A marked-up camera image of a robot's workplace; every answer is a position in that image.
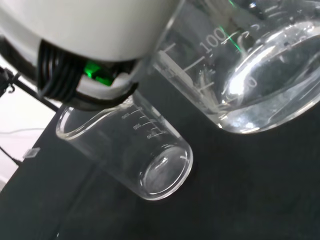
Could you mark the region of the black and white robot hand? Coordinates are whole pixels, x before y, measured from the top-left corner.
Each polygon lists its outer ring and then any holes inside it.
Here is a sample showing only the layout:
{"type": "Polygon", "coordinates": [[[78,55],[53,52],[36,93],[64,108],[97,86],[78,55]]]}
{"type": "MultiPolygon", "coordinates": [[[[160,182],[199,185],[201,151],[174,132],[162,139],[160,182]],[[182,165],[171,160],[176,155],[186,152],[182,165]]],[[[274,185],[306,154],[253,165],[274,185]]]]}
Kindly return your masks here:
{"type": "Polygon", "coordinates": [[[83,111],[109,109],[140,74],[181,0],[3,0],[0,55],[48,98],[83,111]]]}

